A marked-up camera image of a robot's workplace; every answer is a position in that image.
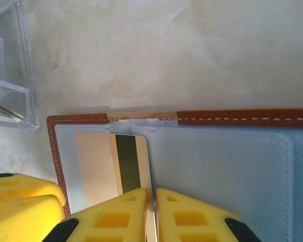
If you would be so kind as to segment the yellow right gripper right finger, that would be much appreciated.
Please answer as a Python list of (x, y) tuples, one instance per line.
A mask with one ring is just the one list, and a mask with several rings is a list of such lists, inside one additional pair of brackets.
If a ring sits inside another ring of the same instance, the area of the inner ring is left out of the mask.
[(237, 215), (165, 188), (156, 189), (159, 241), (260, 241)]

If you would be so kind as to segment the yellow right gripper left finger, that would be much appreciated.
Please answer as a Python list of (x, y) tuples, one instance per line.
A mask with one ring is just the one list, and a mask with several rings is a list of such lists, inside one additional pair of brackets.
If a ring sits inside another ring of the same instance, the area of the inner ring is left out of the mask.
[(147, 189), (138, 188), (81, 210), (44, 241), (146, 241)]

